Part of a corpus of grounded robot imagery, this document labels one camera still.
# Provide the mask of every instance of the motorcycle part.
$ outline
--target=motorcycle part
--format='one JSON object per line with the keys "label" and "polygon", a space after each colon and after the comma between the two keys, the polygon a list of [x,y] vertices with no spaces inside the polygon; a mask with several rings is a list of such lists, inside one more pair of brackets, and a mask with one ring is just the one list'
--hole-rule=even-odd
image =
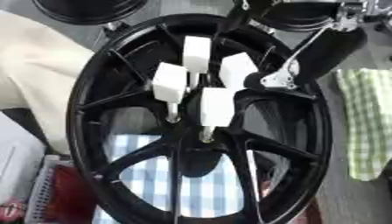
{"label": "motorcycle part", "polygon": [[[315,82],[295,91],[261,91],[245,89],[234,97],[235,115],[230,127],[217,128],[212,143],[200,142],[200,121],[193,114],[200,101],[198,89],[187,95],[179,107],[181,120],[168,123],[165,103],[156,101],[146,87],[159,63],[180,65],[185,36],[212,38],[224,17],[203,14],[159,17],[134,26],[121,37],[110,40],[87,64],[76,81],[67,112],[67,137],[73,160],[89,183],[100,205],[121,223],[287,223],[302,211],[319,189],[326,175],[331,155],[331,126],[326,101]],[[221,60],[245,52],[254,61],[262,60],[261,71],[277,70],[292,55],[282,42],[251,26],[220,35],[212,51],[209,72],[200,85],[221,87]],[[252,105],[274,102],[301,117],[304,132],[299,144],[280,143],[243,128],[244,112]],[[156,142],[109,162],[102,148],[101,115],[111,109],[142,107],[157,119],[162,136]],[[234,164],[244,194],[244,206],[238,213],[201,219],[182,216],[179,203],[183,157],[202,150],[226,154]],[[246,150],[267,151],[290,160],[289,170],[270,193],[257,200]],[[166,156],[171,163],[171,210],[159,210],[139,199],[119,179],[119,174],[135,163],[156,156]]]}
{"label": "motorcycle part", "polygon": [[368,36],[362,28],[350,32],[328,29],[297,56],[301,69],[296,84],[302,85],[328,74],[367,41]]}
{"label": "motorcycle part", "polygon": [[301,65],[296,60],[297,56],[331,27],[332,25],[326,25],[323,29],[317,31],[314,35],[304,41],[303,44],[300,45],[300,47],[283,63],[283,65],[276,72],[261,79],[262,85],[264,85],[266,88],[296,88],[297,86],[294,84],[294,78],[301,70]]}
{"label": "motorcycle part", "polygon": [[32,0],[47,16],[73,25],[102,25],[142,8],[147,0]]}

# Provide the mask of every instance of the beige cloth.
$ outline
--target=beige cloth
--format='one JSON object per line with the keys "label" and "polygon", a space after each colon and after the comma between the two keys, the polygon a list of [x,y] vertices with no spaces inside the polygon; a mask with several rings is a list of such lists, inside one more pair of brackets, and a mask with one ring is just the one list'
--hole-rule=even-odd
{"label": "beige cloth", "polygon": [[0,109],[31,109],[51,146],[69,153],[68,97],[92,52],[9,12],[0,11],[0,26]]}

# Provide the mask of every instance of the rim lip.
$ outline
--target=rim lip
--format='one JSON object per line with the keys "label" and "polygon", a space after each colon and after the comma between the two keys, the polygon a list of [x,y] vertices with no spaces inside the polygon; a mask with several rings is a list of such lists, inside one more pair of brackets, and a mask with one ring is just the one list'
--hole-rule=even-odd
{"label": "rim lip", "polygon": [[139,11],[147,4],[147,0],[136,0],[135,3],[131,4],[126,8],[120,10],[114,10],[107,16],[97,17],[70,17],[68,15],[59,14],[47,9],[39,0],[32,0],[34,5],[45,15],[55,20],[71,25],[102,25],[110,22],[115,22],[130,16],[131,14]]}
{"label": "rim lip", "polygon": [[[78,129],[78,114],[77,114],[77,106],[79,105],[78,102],[82,95],[84,95],[88,90],[89,86],[94,83],[94,78],[92,78],[91,71],[96,69],[95,67],[100,65],[99,61],[102,61],[106,57],[106,52],[108,49],[112,48],[113,46],[121,47],[130,42],[131,36],[142,32],[145,28],[151,27],[151,24],[160,24],[163,23],[166,19],[179,19],[181,17],[204,17],[204,19],[223,19],[224,17],[220,16],[213,16],[207,14],[182,14],[182,15],[170,15],[165,17],[157,17],[152,20],[146,21],[144,23],[138,24],[134,26],[129,31],[125,32],[123,35],[110,40],[99,52],[97,52],[93,58],[87,63],[84,70],[82,71],[80,78],[76,81],[73,91],[71,93],[71,97],[68,103],[68,111],[66,115],[66,133],[67,139],[70,144],[70,150],[73,157],[73,161],[75,167],[79,170],[82,174],[83,178],[87,181],[89,186],[92,188],[95,195],[97,195],[98,200],[100,201],[100,206],[108,211],[110,215],[113,216],[114,219],[117,219],[121,223],[147,223],[146,220],[142,220],[140,216],[132,215],[130,218],[128,215],[124,214],[127,212],[127,208],[121,207],[120,202],[115,201],[114,197],[110,195],[109,192],[105,192],[100,185],[97,185],[97,181],[94,179],[92,175],[92,171],[86,164],[86,157],[84,155],[87,151],[86,145],[84,144],[84,140],[81,137],[81,130]],[[244,29],[258,32],[260,35],[267,35],[264,32],[257,30],[255,27],[248,26]],[[290,53],[291,50],[284,45],[281,41],[273,38],[277,45],[280,45],[283,49]],[[296,199],[296,203],[292,203],[291,207],[286,210],[286,213],[283,213],[278,218],[274,219],[273,221],[269,222],[270,224],[277,224],[277,223],[286,223],[290,221],[293,217],[295,217],[300,211],[305,209],[305,205],[309,203],[309,201],[315,196],[316,192],[321,186],[321,183],[326,175],[331,152],[332,152],[332,126],[331,126],[331,118],[329,115],[329,110],[326,104],[326,100],[319,88],[319,85],[316,82],[311,83],[310,88],[312,91],[316,91],[318,95],[318,103],[314,103],[312,105],[314,112],[319,114],[319,119],[321,119],[322,130],[320,131],[323,134],[322,141],[317,142],[317,148],[321,148],[323,150],[323,157],[320,157],[320,166],[317,169],[317,174],[307,174],[306,179],[308,176],[312,176],[312,180],[310,186],[308,187],[307,191],[301,192],[300,197]]]}
{"label": "rim lip", "polygon": [[[314,32],[318,29],[321,29],[325,25],[333,22],[333,19],[328,15],[328,11],[332,11],[336,8],[336,5],[325,5],[325,13],[320,8],[315,8],[319,12],[319,15],[316,17],[308,17],[301,18],[295,17],[296,15],[289,15],[286,17],[277,17],[276,15],[284,14],[284,10],[276,9],[273,12],[267,13],[265,17],[254,17],[255,21],[263,25],[270,26],[272,28],[283,30],[287,32]],[[296,9],[293,7],[292,11],[301,11],[300,9]]]}

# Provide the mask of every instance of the white block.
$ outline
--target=white block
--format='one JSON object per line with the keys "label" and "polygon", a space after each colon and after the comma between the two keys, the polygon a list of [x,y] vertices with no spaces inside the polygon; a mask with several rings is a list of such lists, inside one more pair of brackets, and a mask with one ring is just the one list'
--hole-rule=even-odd
{"label": "white block", "polygon": [[181,103],[186,91],[186,68],[161,62],[154,79],[152,89],[157,100]]}
{"label": "white block", "polygon": [[222,60],[219,76],[226,88],[236,92],[243,90],[243,82],[247,76],[256,72],[258,68],[255,63],[247,53],[242,52]]}
{"label": "white block", "polygon": [[220,87],[205,87],[201,96],[200,120],[203,126],[228,127],[235,115],[235,92]]}
{"label": "white block", "polygon": [[191,74],[204,74],[208,71],[211,56],[211,39],[202,37],[185,37],[183,66]]}

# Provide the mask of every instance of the wheel rim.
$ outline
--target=wheel rim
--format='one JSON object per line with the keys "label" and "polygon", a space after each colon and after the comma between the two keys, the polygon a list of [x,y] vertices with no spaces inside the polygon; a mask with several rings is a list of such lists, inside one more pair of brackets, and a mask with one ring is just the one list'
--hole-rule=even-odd
{"label": "wheel rim", "polygon": [[48,17],[72,25],[101,25],[125,18],[146,5],[147,0],[46,1],[32,0]]}
{"label": "wheel rim", "polygon": [[[179,196],[176,196],[178,192],[176,187],[179,182],[179,160],[184,154],[182,149],[194,147],[183,140],[193,137],[190,133],[197,133],[199,126],[190,119],[185,108],[181,109],[184,119],[178,124],[172,125],[166,122],[165,104],[153,100],[152,92],[146,91],[141,86],[151,78],[151,71],[154,71],[160,60],[170,63],[180,62],[182,37],[185,35],[212,37],[216,32],[217,24],[223,20],[222,17],[190,14],[160,17],[137,25],[123,36],[107,43],[90,60],[77,80],[67,113],[67,134],[73,159],[76,167],[97,195],[101,202],[100,205],[121,223],[178,223],[178,221],[181,223],[203,223],[202,221],[205,223],[258,223],[260,217],[264,223],[286,223],[305,208],[319,189],[326,174],[332,139],[326,102],[317,84],[312,83],[298,92],[263,91],[261,93],[255,90],[244,90],[237,93],[235,97],[237,113],[231,127],[217,131],[218,139],[215,141],[223,143],[223,146],[213,147],[219,152],[227,153],[234,163],[245,197],[243,210],[232,215],[211,219],[179,215]],[[136,61],[135,57],[140,58],[138,53],[154,45],[163,46],[166,49],[163,55],[158,55],[164,57],[163,59],[159,57],[155,59],[149,55],[146,56],[149,59],[148,65],[132,64]],[[216,52],[221,52],[216,54],[213,52],[213,63],[210,65],[210,70],[215,72],[219,69],[220,58],[236,51],[248,52],[253,59],[262,62],[259,63],[259,67],[267,70],[276,69],[291,54],[281,42],[251,27],[242,27],[238,31],[228,33],[220,38],[216,47]],[[269,64],[267,68],[264,62],[269,60],[271,62],[267,63]],[[134,86],[130,87],[129,83],[126,85],[121,81],[122,87],[111,85],[113,89],[120,89],[120,91],[113,92],[112,89],[106,95],[102,95],[103,87],[109,84],[108,80],[102,77],[107,76],[105,74],[111,70],[109,67],[115,65],[121,65],[127,74],[132,74]],[[183,105],[192,101],[196,94],[197,91],[188,95]],[[242,112],[249,105],[266,100],[295,101],[298,102],[299,107],[310,111],[304,116],[306,126],[308,126],[306,150],[297,150],[243,130]],[[158,119],[163,137],[147,148],[139,149],[110,164],[103,153],[102,142],[97,140],[102,135],[99,116],[108,109],[122,107],[149,109]],[[166,150],[157,150],[159,147],[162,148],[162,145]],[[247,149],[250,147],[254,151],[280,154],[290,160],[289,172],[285,174],[274,191],[262,198],[260,202],[256,201],[253,191],[246,190],[253,189],[254,186],[249,181],[251,177],[248,162],[244,160],[243,149],[245,147]],[[119,173],[125,168],[141,160],[160,155],[171,159],[173,165],[171,175],[176,177],[172,178],[172,184],[175,187],[171,189],[171,208],[174,212],[156,209],[139,199],[121,181],[118,181]]]}

